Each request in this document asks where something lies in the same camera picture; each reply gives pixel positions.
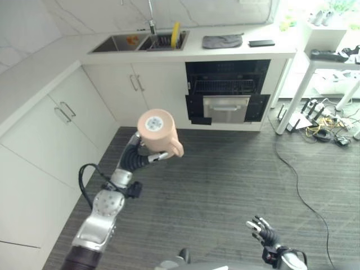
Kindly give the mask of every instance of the gray floor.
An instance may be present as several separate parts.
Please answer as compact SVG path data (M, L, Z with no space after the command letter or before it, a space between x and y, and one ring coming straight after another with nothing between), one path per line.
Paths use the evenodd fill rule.
M353 104L345 113L357 107ZM271 119L276 112L271 112ZM100 162L105 173L112 173L134 131L121 128L116 134ZM99 269L153 269L183 247L191 249L194 262L262 266L262 248L245 227L255 214L278 229L284 244L306 252L310 269L329 266L325 227L297 197L293 173L275 155L276 140L280 154L299 173L304 200L328 222L333 261L360 260L359 142L340 148L306 143L299 133L277 137L269 121L260 133L179 130L178 134L183 158L135 173L133 179L143 183L143 194L127 201ZM101 183L99 176L92 177L87 187L91 195ZM81 198L44 269L59 269L88 214Z

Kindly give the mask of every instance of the oven handle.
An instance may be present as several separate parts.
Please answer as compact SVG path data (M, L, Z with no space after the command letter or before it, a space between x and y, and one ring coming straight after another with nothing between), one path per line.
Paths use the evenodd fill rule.
M232 105L232 106L210 106L210 108L214 111L237 111L241 108L240 105Z

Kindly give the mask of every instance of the black phone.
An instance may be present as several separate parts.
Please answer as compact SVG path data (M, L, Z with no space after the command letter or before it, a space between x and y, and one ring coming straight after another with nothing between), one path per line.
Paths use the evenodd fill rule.
M263 47L263 46L274 46L274 45L275 42L271 39L249 41L249 47Z

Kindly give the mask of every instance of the white countertop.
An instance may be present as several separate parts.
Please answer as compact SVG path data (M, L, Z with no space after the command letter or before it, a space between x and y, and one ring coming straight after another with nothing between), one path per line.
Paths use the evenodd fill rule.
M288 59L295 46L273 25L192 28L184 50L88 54L111 34L63 37L0 74L0 136L81 64ZM240 34L238 48L203 49L205 35ZM273 39L275 46L250 48L248 41Z

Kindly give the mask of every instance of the white wall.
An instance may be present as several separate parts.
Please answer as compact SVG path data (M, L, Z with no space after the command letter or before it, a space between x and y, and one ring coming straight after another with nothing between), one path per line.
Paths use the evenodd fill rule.
M43 0L63 35L148 29L148 0ZM278 0L152 0L158 29L264 23Z
M0 0L0 73L59 37L41 0Z

